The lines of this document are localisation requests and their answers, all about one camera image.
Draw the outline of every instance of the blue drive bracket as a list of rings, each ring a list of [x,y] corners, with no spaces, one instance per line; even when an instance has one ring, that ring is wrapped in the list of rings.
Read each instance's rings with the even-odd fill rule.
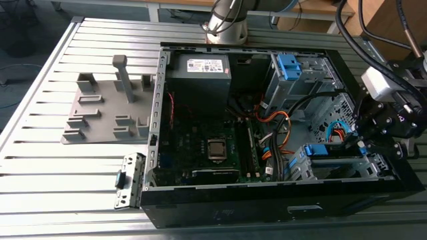
[[[327,156],[328,150],[324,144],[308,144],[304,146],[307,156]]]
[[[300,63],[292,54],[278,55],[279,67],[282,68],[284,80],[296,81],[302,76]]]

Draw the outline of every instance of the motherboard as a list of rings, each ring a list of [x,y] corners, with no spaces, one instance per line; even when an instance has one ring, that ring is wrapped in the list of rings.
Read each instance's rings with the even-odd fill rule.
[[[270,178],[260,162],[260,126],[250,118],[174,122],[164,128],[159,186],[256,183]]]

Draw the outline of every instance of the ram slot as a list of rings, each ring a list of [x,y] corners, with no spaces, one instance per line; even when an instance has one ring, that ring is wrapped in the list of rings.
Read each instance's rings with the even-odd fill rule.
[[[248,135],[248,125],[246,122],[235,123],[235,141],[239,152],[240,173],[243,177],[251,177],[255,172],[251,139]]]
[[[252,122],[247,118],[247,132],[248,132],[248,139],[251,141],[251,165],[252,165],[252,171],[251,173],[255,174],[255,177],[260,176],[260,165],[259,165],[259,158],[258,158],[258,152],[256,152],[256,141],[254,137],[254,127]]]

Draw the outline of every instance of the floor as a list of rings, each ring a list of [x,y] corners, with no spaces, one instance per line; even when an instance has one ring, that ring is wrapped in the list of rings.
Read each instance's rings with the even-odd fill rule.
[[[35,0],[33,11],[40,23],[29,28],[28,33],[36,45],[36,53],[28,57],[13,58],[0,49],[0,69],[11,64],[43,66],[74,16],[150,21],[148,10],[143,7],[63,3],[61,8],[63,11],[57,12],[51,2]],[[176,17],[171,17],[172,15],[167,9],[160,9],[159,11],[160,21],[167,23],[199,24],[210,20],[208,12],[176,12],[175,15]],[[247,24],[250,28],[271,27],[267,16],[250,15]],[[0,70],[0,77],[3,76],[3,78],[8,79],[7,84],[0,85],[0,132],[15,112],[16,103],[23,99],[37,76],[37,72],[39,68],[36,66],[16,66]]]

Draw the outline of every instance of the white cable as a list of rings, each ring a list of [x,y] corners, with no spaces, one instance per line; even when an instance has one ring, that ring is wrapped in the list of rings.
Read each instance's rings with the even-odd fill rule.
[[[259,144],[262,145],[272,135],[274,135],[272,132],[268,133],[268,134],[262,138],[262,140],[259,140]]]
[[[232,9],[232,8],[234,8],[235,3],[236,3],[236,0],[232,0],[231,5],[230,5],[230,9]]]

